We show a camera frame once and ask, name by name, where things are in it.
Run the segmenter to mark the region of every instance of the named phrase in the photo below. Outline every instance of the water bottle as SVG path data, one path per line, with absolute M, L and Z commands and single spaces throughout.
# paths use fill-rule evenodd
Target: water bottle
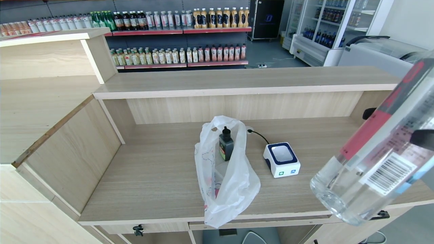
M 344 222 L 365 223 L 433 167 L 433 67 L 431 51 L 312 178 L 316 197 Z

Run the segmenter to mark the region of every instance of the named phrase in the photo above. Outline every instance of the black cable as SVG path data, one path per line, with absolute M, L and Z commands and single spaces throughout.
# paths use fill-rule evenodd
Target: black cable
M 268 140 L 265 139 L 265 137 L 264 137 L 263 135 L 257 133 L 256 131 L 253 131 L 252 129 L 248 129 L 247 132 L 248 132 L 248 133 L 252 133 L 252 132 L 253 132 L 253 133 L 256 133 L 256 134 L 260 135 L 262 138 L 264 138 L 264 140 L 267 142 L 267 144 L 270 144 L 270 143 L 268 142 Z

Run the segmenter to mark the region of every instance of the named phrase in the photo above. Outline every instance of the glass display fridge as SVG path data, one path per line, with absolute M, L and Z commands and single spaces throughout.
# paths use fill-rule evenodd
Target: glass display fridge
M 286 33 L 282 44 L 282 47 L 286 50 L 289 50 L 289 48 L 291 47 L 293 35 L 297 33 L 297 27 L 303 10 L 304 1 L 305 0 L 294 0 L 291 5 L 288 24 L 286 25 Z
M 305 0 L 289 52 L 310 66 L 336 66 L 348 40 L 377 36 L 393 0 Z
M 426 52 L 388 36 L 360 36 L 346 44 L 338 66 L 375 66 L 402 79 Z

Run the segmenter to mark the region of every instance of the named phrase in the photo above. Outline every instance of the white scanner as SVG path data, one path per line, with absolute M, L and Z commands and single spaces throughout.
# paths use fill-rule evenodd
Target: white scanner
M 287 142 L 268 144 L 263 156 L 274 178 L 297 175 L 300 171 L 300 162 Z

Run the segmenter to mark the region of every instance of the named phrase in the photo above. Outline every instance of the barcode label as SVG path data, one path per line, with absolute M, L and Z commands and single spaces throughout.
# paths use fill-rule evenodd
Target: barcode label
M 412 162 L 397 153 L 391 153 L 383 162 L 368 171 L 361 179 L 366 184 L 385 196 L 394 190 L 417 168 Z

